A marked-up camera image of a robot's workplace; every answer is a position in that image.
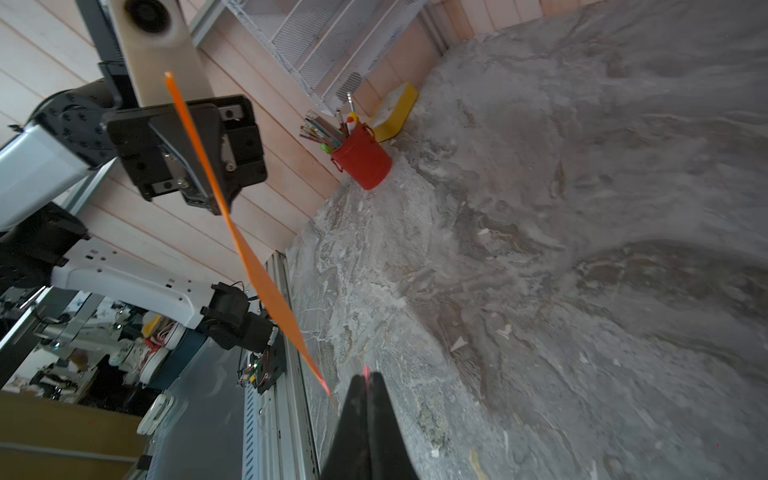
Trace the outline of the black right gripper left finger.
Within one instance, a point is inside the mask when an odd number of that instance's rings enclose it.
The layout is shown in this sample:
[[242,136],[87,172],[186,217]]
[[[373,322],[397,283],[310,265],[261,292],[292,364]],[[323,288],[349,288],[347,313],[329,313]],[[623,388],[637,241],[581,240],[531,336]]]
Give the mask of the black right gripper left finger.
[[355,375],[351,379],[328,458],[321,471],[322,480],[369,478],[367,406],[366,379]]

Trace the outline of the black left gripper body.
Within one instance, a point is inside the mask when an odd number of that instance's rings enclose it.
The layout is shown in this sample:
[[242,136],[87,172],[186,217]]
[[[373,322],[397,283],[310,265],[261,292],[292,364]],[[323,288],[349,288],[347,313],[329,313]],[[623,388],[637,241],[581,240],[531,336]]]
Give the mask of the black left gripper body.
[[[192,120],[228,206],[268,178],[252,105],[243,95],[192,101]],[[106,132],[131,181],[148,201],[178,192],[189,206],[221,213],[210,181],[171,104],[121,110]]]

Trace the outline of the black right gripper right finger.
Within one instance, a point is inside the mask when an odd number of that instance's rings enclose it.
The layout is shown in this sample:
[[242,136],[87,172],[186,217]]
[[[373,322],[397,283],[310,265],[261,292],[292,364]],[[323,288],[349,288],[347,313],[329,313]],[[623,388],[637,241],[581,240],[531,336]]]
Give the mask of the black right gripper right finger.
[[367,430],[372,479],[418,479],[380,372],[367,373]]

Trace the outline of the orange paper document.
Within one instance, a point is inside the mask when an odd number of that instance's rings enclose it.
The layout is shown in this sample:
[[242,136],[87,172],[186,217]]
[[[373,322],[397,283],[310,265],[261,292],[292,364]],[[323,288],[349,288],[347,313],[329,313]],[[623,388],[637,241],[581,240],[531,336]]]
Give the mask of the orange paper document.
[[211,185],[212,193],[230,232],[233,243],[243,263],[251,285],[255,288],[259,299],[266,307],[272,319],[276,321],[278,327],[283,331],[288,340],[297,349],[298,353],[310,368],[311,372],[314,374],[324,392],[328,396],[331,396],[330,388],[328,387],[326,380],[322,376],[319,367],[307,349],[302,332],[299,328],[293,311],[288,306],[285,298],[277,289],[275,283],[271,280],[271,277],[268,275],[265,267],[260,263],[256,254],[253,252],[248,242],[242,236],[240,230],[237,228],[237,225],[231,219],[230,208],[227,206],[223,191],[215,177],[212,164],[202,143],[202,139],[199,135],[197,126],[193,120],[188,104],[184,101],[181,91],[177,86],[172,71],[165,72],[165,84],[171,96],[174,108],[181,120],[185,133],[187,134],[197,159],[205,172],[209,184]]

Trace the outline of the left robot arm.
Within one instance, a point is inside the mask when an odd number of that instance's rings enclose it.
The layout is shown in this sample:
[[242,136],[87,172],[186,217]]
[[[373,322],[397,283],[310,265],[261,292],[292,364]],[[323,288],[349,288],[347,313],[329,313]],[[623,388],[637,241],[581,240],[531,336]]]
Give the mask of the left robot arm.
[[224,349],[277,327],[228,222],[267,178],[250,101],[192,100],[217,201],[176,109],[139,107],[99,79],[48,97],[1,154],[1,285],[82,290],[163,314]]

